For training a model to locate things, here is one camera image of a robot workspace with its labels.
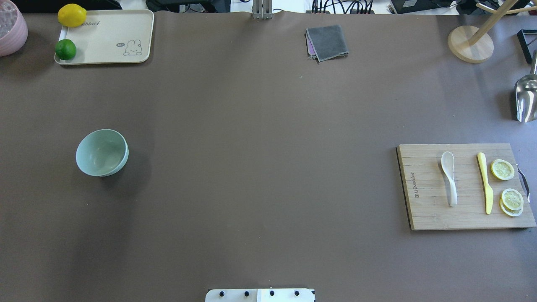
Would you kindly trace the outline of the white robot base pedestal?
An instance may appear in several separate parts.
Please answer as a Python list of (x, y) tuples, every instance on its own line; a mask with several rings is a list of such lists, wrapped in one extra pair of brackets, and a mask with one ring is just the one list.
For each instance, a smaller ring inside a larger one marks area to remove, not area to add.
[(314, 289), (309, 288), (254, 288), (213, 289), (205, 296), (206, 302), (315, 302)]

